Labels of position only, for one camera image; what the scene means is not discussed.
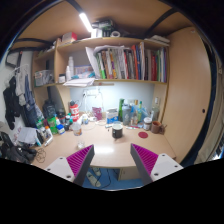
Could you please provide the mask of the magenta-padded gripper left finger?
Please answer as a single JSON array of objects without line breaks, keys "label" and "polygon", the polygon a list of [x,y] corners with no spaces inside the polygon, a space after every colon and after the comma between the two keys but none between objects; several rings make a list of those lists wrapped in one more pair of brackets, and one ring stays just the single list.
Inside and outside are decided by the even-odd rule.
[{"label": "magenta-padded gripper left finger", "polygon": [[68,157],[57,158],[46,171],[82,186],[94,155],[94,146],[89,145]]}]

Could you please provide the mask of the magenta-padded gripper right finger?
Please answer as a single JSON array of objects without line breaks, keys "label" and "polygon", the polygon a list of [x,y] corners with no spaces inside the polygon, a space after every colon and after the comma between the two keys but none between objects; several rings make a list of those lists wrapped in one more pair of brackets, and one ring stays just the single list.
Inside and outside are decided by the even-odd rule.
[{"label": "magenta-padded gripper right finger", "polygon": [[131,145],[130,154],[137,166],[143,185],[152,183],[182,169],[182,166],[166,153],[157,155],[136,144]]}]

